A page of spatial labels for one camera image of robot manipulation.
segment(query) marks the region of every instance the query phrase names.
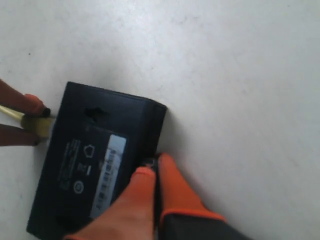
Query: black plastic case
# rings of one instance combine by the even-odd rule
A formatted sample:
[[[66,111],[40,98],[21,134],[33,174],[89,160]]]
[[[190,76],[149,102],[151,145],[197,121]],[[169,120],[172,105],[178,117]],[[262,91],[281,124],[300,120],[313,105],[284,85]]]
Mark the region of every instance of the black plastic case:
[[[107,209],[140,160],[155,155],[166,111],[147,98],[69,82],[27,231],[61,240]]]

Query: battery pack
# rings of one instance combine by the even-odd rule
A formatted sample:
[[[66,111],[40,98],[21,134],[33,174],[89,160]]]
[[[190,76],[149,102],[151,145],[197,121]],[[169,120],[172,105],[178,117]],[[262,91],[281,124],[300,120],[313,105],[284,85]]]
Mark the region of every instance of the battery pack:
[[[27,231],[61,240],[101,215],[153,157],[166,106],[143,97],[68,82]]]

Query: yellow tool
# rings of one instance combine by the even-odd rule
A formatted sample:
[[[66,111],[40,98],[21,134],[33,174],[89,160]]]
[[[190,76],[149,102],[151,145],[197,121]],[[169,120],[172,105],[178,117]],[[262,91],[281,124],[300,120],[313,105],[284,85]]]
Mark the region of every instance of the yellow tool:
[[[0,105],[0,111],[18,121],[21,127],[40,138],[49,138],[55,121],[52,117],[32,117]]]

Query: white floor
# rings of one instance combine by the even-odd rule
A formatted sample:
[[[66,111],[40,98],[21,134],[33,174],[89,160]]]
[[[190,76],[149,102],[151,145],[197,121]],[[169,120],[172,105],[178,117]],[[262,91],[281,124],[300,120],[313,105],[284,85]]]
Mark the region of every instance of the white floor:
[[[254,239],[320,238],[318,0],[1,0],[0,77],[54,113],[67,81],[166,104],[159,149],[208,207]],[[1,239],[35,239],[45,151],[0,149]]]

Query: barcode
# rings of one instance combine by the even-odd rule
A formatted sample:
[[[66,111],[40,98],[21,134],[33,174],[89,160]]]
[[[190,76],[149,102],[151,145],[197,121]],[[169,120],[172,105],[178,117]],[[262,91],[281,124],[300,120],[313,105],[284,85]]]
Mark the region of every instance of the barcode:
[[[106,159],[106,166],[105,166],[105,171],[103,173],[103,181],[101,185],[100,192],[98,194],[98,199],[96,203],[96,207],[101,210],[104,201],[107,199],[106,192],[108,192],[108,189],[110,187],[110,175],[111,175],[111,170],[112,166],[114,163],[116,157],[116,151],[111,149],[108,155],[108,158]]]

